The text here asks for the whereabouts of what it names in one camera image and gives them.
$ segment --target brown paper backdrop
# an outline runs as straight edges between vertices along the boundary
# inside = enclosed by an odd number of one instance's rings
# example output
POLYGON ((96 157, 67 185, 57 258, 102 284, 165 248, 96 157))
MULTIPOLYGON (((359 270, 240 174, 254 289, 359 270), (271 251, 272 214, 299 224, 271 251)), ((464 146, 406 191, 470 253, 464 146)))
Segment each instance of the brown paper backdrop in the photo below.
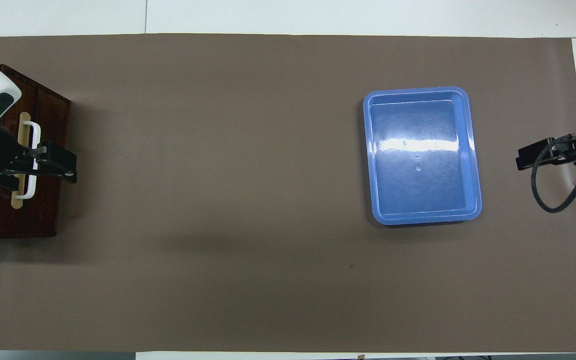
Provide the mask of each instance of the brown paper backdrop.
MULTIPOLYGON (((0 349, 576 351, 576 201, 544 212, 514 161, 576 131, 569 39, 17 37, 0 64, 73 101, 80 170, 57 237, 0 241, 0 349), (445 85, 483 211, 379 225, 363 97, 445 85)), ((540 173, 551 203, 574 180, 540 173)))

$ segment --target tray rim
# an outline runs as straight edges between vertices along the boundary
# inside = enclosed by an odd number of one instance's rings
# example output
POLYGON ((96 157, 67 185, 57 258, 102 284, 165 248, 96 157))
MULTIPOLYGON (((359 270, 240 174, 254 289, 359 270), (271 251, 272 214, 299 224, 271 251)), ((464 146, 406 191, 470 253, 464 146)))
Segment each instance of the tray rim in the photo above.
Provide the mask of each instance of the tray rim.
MULTIPOLYGON (((446 223, 461 222, 475 219, 482 212, 482 190, 480 184, 479 167, 477 162, 475 140, 473 132, 473 120, 471 118, 470 99, 464 89, 458 86, 437 86, 430 88, 409 88, 409 89, 386 89, 377 90, 368 93, 363 99, 363 120, 366 137, 366 153, 368 159, 368 180, 370 182, 370 202, 372 215, 383 225, 409 225, 409 224, 428 224, 428 223, 446 223), (473 184, 473 201, 474 209, 471 212, 458 212, 458 209, 440 210, 426 212, 427 216, 402 216, 402 214, 383 214, 379 210, 378 204, 378 182, 375 173, 375 154, 373 152, 373 132, 371 101, 381 96, 403 95, 403 94, 429 94, 437 92, 455 92, 462 98, 461 114, 465 122, 466 136, 468 137, 469 147, 466 150, 459 149, 460 153, 467 152, 471 166, 471 180, 473 184)), ((420 212, 409 212, 409 215, 420 214, 420 212)))

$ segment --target wooden drawer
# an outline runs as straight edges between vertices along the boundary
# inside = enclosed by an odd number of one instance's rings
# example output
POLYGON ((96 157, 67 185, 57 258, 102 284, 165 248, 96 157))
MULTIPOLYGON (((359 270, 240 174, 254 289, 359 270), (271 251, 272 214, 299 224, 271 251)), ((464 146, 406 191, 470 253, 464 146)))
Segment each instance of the wooden drawer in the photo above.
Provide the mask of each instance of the wooden drawer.
MULTIPOLYGON (((0 71, 21 89, 22 95, 0 119, 0 124, 17 136, 19 114, 28 112, 41 125, 41 139, 66 146, 66 131, 71 101, 18 71, 0 64, 0 71)), ((13 209, 11 192, 0 188, 0 239, 54 237, 57 231, 61 180, 38 177, 34 197, 13 209)))

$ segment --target white handle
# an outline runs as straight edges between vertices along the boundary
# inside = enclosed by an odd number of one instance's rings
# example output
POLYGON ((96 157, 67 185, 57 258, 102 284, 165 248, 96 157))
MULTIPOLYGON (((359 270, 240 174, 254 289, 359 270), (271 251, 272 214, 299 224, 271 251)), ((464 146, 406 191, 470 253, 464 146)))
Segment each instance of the white handle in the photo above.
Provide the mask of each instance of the white handle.
MULTIPOLYGON (((32 126, 32 144, 30 148, 36 149, 39 146, 39 141, 41 141, 42 137, 42 128, 39 126, 38 123, 34 121, 24 121, 23 125, 32 126)), ((32 169, 37 170, 39 169, 39 164, 37 163, 37 159, 34 159, 32 163, 32 169)), ((26 200, 30 199, 35 196, 35 189, 37 187, 37 176, 36 175, 28 175, 28 187, 25 191, 25 194, 18 194, 16 196, 19 200, 26 200)))

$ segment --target white table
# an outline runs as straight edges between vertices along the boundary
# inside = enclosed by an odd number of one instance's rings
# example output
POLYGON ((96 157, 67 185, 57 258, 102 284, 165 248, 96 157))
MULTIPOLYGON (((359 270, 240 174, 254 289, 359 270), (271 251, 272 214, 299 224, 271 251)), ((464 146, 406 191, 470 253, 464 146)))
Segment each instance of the white table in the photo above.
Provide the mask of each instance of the white table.
MULTIPOLYGON (((144 33, 565 37, 573 38, 576 66, 576 0, 0 0, 0 36, 144 33)), ((138 353, 137 358, 298 360, 358 355, 166 351, 138 353)), ((366 358, 449 355, 366 353, 366 358)))

